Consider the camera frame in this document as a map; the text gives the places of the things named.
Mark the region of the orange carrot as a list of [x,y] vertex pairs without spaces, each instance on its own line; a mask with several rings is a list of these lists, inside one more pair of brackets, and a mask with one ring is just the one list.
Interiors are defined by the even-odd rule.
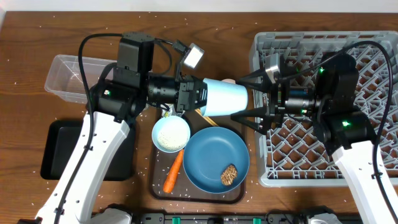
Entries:
[[163,191],[165,193],[171,193],[174,189],[175,183],[177,181],[178,173],[181,168],[181,165],[183,163],[183,154],[184,150],[180,150],[177,157],[174,160],[174,163],[172,164],[169,174],[164,182],[163,186]]

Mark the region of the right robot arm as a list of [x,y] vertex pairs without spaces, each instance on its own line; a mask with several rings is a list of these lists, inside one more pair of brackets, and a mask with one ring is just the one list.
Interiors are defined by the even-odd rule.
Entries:
[[315,135],[343,174],[364,223],[397,223],[397,194],[381,164],[379,141],[368,118],[354,105],[359,78],[355,59],[330,52],[314,68],[313,88],[291,86],[297,76],[277,54],[266,66],[237,81],[268,95],[267,105],[231,115],[259,133],[281,126],[286,115],[306,116]]

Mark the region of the light blue cup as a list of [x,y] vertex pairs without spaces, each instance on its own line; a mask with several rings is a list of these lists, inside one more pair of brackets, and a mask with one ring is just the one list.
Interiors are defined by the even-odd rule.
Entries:
[[206,105],[200,108],[202,116],[227,116],[245,110],[248,92],[242,85],[205,78]]

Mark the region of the pink cup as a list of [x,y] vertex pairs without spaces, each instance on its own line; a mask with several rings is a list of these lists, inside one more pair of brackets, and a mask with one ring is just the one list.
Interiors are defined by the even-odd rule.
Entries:
[[222,80],[222,82],[236,84],[236,81],[233,79],[230,79],[230,78],[224,79],[224,80]]

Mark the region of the green snack wrapper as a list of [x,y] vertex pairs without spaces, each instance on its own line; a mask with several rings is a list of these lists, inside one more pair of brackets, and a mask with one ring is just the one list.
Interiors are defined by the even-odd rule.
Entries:
[[169,117],[175,114],[173,104],[163,104],[162,109],[162,117]]

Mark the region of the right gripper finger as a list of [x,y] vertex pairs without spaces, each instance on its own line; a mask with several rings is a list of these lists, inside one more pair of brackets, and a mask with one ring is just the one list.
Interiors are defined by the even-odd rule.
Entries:
[[[242,110],[237,113],[233,113],[230,118],[231,120],[241,123],[261,134],[267,134],[268,130],[271,128],[271,119],[267,115],[266,107]],[[251,121],[248,118],[259,118],[260,122]]]
[[269,92],[269,77],[264,69],[258,69],[249,75],[241,77],[236,80],[236,84],[263,93]]

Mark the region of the light blue rice bowl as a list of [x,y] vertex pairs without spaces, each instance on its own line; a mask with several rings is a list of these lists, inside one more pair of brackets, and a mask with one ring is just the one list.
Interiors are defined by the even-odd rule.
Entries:
[[190,139],[188,123],[181,117],[169,116],[159,119],[152,129],[152,142],[162,152],[182,150]]

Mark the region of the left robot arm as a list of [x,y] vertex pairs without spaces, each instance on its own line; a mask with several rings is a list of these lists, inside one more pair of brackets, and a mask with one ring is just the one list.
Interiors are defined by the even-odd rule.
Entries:
[[203,51],[180,41],[180,54],[170,63],[175,74],[152,70],[154,47],[163,39],[140,32],[119,35],[118,58],[105,66],[98,82],[85,85],[87,112],[76,146],[57,186],[34,218],[35,223],[132,223],[134,215],[112,204],[94,214],[93,206],[115,153],[147,105],[176,112],[206,105],[207,85],[196,77],[182,77],[182,66],[195,67]]

